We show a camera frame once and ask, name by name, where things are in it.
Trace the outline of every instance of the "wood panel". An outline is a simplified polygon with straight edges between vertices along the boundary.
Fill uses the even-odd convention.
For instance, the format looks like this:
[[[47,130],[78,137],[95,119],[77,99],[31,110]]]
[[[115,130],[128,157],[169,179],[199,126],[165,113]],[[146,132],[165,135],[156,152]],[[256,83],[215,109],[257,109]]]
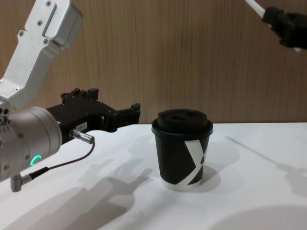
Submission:
[[[259,0],[307,13],[306,0]],[[33,0],[0,0],[3,75]],[[74,88],[100,89],[116,109],[193,108],[214,122],[307,121],[307,53],[279,45],[243,0],[74,0],[84,13],[71,51],[52,64],[37,99],[49,107]]]

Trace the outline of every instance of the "table surface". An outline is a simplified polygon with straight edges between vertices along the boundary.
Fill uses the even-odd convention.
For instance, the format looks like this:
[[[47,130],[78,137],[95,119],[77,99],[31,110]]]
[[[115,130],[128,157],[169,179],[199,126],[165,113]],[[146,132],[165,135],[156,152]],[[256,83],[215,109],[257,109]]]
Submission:
[[[184,193],[162,186],[150,125],[90,133],[87,159],[16,194],[0,184],[0,229],[307,229],[306,123],[215,124],[201,186]],[[22,175],[89,149],[73,140]]]

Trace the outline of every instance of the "bolt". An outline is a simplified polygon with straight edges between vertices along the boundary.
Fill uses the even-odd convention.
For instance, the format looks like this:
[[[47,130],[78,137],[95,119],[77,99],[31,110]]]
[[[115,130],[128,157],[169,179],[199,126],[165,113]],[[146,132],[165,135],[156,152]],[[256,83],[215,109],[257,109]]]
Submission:
[[[24,138],[24,135],[22,133],[19,133],[18,138],[22,139],[22,138]]]

